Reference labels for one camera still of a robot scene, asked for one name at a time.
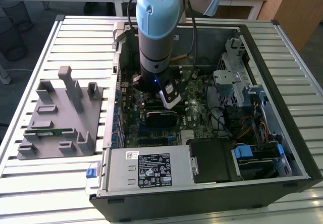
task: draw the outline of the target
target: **warning label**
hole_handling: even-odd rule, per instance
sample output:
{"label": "warning label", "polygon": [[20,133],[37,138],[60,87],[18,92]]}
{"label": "warning label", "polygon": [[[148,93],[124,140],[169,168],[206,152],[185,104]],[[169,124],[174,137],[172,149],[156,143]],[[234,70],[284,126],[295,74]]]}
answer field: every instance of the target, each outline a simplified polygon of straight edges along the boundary
{"label": "warning label", "polygon": [[169,153],[138,156],[138,186],[140,188],[172,185]]}

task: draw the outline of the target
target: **black wire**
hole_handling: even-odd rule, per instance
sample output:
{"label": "black wire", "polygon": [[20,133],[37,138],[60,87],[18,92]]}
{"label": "black wire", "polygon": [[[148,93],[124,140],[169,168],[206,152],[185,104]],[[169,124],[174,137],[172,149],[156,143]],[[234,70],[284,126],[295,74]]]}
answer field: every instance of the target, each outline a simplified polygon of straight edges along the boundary
{"label": "black wire", "polygon": [[131,23],[131,20],[130,20],[130,4],[133,0],[129,0],[129,3],[128,3],[128,6],[127,6],[127,16],[128,16],[128,22],[129,22],[129,25],[130,25],[130,28],[133,29],[133,26],[132,26],[132,23]]}
{"label": "black wire", "polygon": [[197,34],[197,29],[196,29],[196,23],[195,23],[195,18],[194,18],[194,15],[193,15],[193,9],[192,9],[192,6],[191,6],[191,2],[188,1],[187,5],[188,5],[188,8],[190,9],[190,13],[191,13],[191,17],[192,17],[192,23],[193,23],[193,39],[192,39],[192,44],[191,44],[190,51],[187,54],[187,56],[190,56],[192,54],[192,52],[193,52],[194,45],[197,43],[197,41],[195,41],[195,37],[196,37],[196,34]]}
{"label": "black wire", "polygon": [[217,109],[219,109],[221,111],[224,111],[224,109],[221,106],[213,106],[213,107],[210,108],[210,110],[212,110],[214,108],[217,108]]}
{"label": "black wire", "polygon": [[220,129],[219,121],[218,121],[217,133],[216,133],[216,134],[217,134],[217,137],[227,137],[227,136],[228,136],[228,134],[223,135],[223,136],[219,136],[219,132],[226,132],[225,130],[221,130],[221,129]]}
{"label": "black wire", "polygon": [[207,103],[207,91],[208,91],[208,86],[209,86],[209,84],[210,84],[210,82],[211,82],[211,79],[213,78],[213,75],[211,75],[211,77],[210,77],[210,79],[208,80],[208,82],[207,82],[207,86],[206,86],[206,93],[205,93],[205,100],[206,100],[206,109],[207,109],[207,111],[210,113],[210,115],[211,115],[211,117],[214,119],[214,120],[216,120],[217,122],[218,122],[218,124],[220,124],[222,127],[223,127],[223,130],[225,130],[226,132],[227,132],[227,134],[228,134],[228,136],[230,137],[230,138],[232,138],[232,139],[236,139],[236,137],[229,131],[229,129],[219,120],[220,118],[216,118],[213,114],[212,114],[212,112],[211,112],[211,110],[210,110],[210,108],[208,107],[208,103]]}
{"label": "black wire", "polygon": [[228,8],[228,16],[227,16],[227,19],[229,18],[229,15],[230,15],[230,8],[231,8],[231,5],[232,5],[232,0],[230,0],[230,7]]}
{"label": "black wire", "polygon": [[195,66],[196,66],[196,59],[197,59],[197,47],[198,47],[198,44],[197,44],[197,27],[196,27],[196,21],[195,21],[195,17],[193,15],[193,9],[192,9],[192,5],[191,5],[191,2],[188,1],[187,3],[188,5],[188,8],[190,9],[190,12],[191,12],[191,17],[192,17],[192,24],[193,24],[193,41],[192,41],[192,46],[194,45],[194,59],[193,59],[193,68],[191,70],[191,73],[188,77],[188,79],[186,80],[186,85],[189,83],[189,81],[191,80],[192,76],[193,76],[193,73],[194,73],[194,70],[195,70]]}

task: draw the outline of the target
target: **light blue robot joint cap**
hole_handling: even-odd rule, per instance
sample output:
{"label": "light blue robot joint cap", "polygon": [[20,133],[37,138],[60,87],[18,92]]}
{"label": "light blue robot joint cap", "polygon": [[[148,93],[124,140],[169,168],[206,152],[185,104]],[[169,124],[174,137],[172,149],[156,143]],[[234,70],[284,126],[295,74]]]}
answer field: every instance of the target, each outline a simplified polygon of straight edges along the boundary
{"label": "light blue robot joint cap", "polygon": [[212,0],[211,4],[208,6],[208,8],[203,14],[207,16],[214,16],[218,9],[219,3],[220,0]]}
{"label": "light blue robot joint cap", "polygon": [[168,36],[180,17],[181,0],[137,0],[136,16],[140,31],[152,40]]}

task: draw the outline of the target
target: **red wire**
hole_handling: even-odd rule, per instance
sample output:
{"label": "red wire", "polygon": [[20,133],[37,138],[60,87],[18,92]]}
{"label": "red wire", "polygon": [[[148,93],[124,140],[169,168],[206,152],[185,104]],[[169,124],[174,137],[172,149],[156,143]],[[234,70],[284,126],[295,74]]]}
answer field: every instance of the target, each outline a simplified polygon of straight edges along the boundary
{"label": "red wire", "polygon": [[253,118],[253,116],[248,116],[248,117],[245,117],[245,118],[243,119],[243,121],[242,121],[242,130],[243,130],[243,128],[244,128],[244,123],[245,123],[246,119],[248,119],[248,118]]}
{"label": "red wire", "polygon": [[266,135],[267,135],[267,141],[269,142],[269,129],[268,129],[268,125],[267,123],[265,122],[266,124]]}

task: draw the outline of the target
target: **black mesh wastebasket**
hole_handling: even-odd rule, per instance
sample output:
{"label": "black mesh wastebasket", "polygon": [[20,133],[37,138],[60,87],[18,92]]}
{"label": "black mesh wastebasket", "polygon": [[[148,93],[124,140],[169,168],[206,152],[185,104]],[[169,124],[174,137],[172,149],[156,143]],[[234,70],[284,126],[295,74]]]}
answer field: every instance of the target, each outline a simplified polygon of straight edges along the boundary
{"label": "black mesh wastebasket", "polygon": [[10,61],[16,61],[27,53],[24,40],[12,17],[0,17],[0,52]]}
{"label": "black mesh wastebasket", "polygon": [[7,16],[15,19],[19,31],[24,32],[32,27],[32,22],[23,1],[0,1],[0,7]]}

